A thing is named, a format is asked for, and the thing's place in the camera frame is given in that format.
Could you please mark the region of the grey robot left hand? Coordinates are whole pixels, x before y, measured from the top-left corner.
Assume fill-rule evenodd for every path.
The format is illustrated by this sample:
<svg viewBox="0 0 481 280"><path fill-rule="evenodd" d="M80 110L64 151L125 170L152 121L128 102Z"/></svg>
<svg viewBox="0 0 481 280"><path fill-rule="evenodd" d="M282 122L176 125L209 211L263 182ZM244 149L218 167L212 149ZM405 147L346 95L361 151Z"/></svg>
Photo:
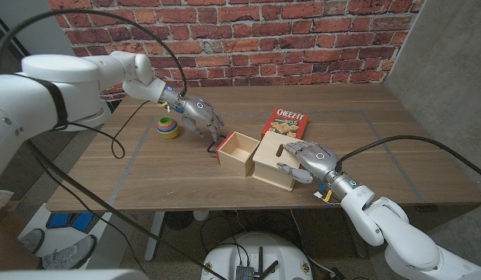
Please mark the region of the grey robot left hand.
<svg viewBox="0 0 481 280"><path fill-rule="evenodd" d="M160 103L166 103L170 109L182 114L184 126L203 137L203 132L197 126L197 121L204 124L214 142L217 142L221 135L221 127L224 121L214 108L204 99L196 96L180 96L178 92L167 87L159 98Z"/></svg>

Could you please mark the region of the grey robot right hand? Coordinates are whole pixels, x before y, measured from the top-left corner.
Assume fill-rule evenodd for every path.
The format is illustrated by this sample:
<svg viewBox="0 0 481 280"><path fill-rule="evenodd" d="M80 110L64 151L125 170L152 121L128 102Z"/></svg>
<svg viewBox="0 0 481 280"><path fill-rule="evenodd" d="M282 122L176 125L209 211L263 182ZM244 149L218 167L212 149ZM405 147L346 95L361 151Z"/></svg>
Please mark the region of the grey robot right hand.
<svg viewBox="0 0 481 280"><path fill-rule="evenodd" d="M343 199L360 184L348 174L336 170L338 157L328 146L315 142L298 141L284 144L284 150L296 157L304 169L277 163L277 167L297 182L310 184L321 180L339 199Z"/></svg>

